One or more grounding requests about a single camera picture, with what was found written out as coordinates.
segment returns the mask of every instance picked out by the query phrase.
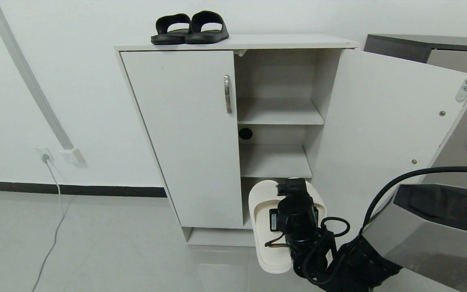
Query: white slide sandal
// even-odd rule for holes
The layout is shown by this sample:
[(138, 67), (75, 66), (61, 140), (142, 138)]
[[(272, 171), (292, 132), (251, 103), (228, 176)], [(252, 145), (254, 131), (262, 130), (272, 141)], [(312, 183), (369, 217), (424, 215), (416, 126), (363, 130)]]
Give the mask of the white slide sandal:
[[(282, 234), (270, 231), (269, 226), (269, 210), (276, 208), (278, 202), (285, 198), (285, 196), (277, 196), (277, 185), (276, 181), (261, 181), (252, 187), (248, 195), (248, 207), (255, 237), (257, 260), (263, 270), (272, 274), (282, 274), (293, 267), (289, 249), (264, 246), (266, 242), (274, 240)], [(318, 209), (318, 222), (320, 222), (326, 217), (326, 205), (317, 190), (308, 181), (306, 181), (306, 187), (307, 192), (313, 198), (315, 207)], [(285, 243), (285, 238), (282, 237), (274, 243)]]

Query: tile floor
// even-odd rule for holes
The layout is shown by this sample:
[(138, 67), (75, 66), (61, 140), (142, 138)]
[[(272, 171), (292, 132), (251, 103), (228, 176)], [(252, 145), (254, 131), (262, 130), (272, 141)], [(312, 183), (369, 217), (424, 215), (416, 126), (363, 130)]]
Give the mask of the tile floor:
[[(267, 274), (254, 248), (187, 246), (166, 198), (63, 196), (36, 292), (313, 292)], [(60, 220), (57, 195), (0, 192), (0, 292), (30, 292)], [(453, 291), (402, 271), (380, 291)]]

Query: metal handle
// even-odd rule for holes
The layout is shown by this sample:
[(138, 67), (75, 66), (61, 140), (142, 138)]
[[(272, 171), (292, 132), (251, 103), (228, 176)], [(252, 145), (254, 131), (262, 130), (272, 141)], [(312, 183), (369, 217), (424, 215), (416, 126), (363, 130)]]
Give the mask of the metal handle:
[(226, 112), (232, 113), (232, 105), (230, 101), (230, 76), (225, 75), (225, 100), (226, 100)]

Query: black baseboard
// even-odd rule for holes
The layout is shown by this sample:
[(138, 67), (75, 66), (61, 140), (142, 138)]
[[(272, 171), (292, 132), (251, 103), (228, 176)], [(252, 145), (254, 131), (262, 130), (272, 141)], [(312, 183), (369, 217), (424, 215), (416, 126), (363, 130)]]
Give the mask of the black baseboard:
[[(166, 198), (163, 187), (108, 187), (102, 185), (60, 185), (65, 195)], [(43, 183), (0, 182), (0, 191), (57, 194), (56, 185)]]

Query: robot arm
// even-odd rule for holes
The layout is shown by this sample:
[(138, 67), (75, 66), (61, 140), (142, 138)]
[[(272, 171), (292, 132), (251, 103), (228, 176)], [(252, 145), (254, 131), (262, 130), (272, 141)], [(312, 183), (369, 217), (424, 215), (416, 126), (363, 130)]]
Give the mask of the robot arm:
[[(467, 189), (399, 185), (371, 216), (394, 185), (436, 172), (467, 172), (467, 167), (428, 168), (394, 179), (371, 203), (358, 236), (339, 249), (334, 239), (347, 233), (349, 223), (327, 217), (317, 227), (304, 180), (289, 179), (279, 185), (279, 194), (286, 198), (270, 213), (278, 215), (274, 216), (276, 229), (285, 236), (295, 273), (327, 292), (367, 292), (407, 268), (467, 292)], [(325, 223), (329, 220), (345, 222), (346, 231), (328, 231)], [(332, 254), (329, 265), (328, 252)]]

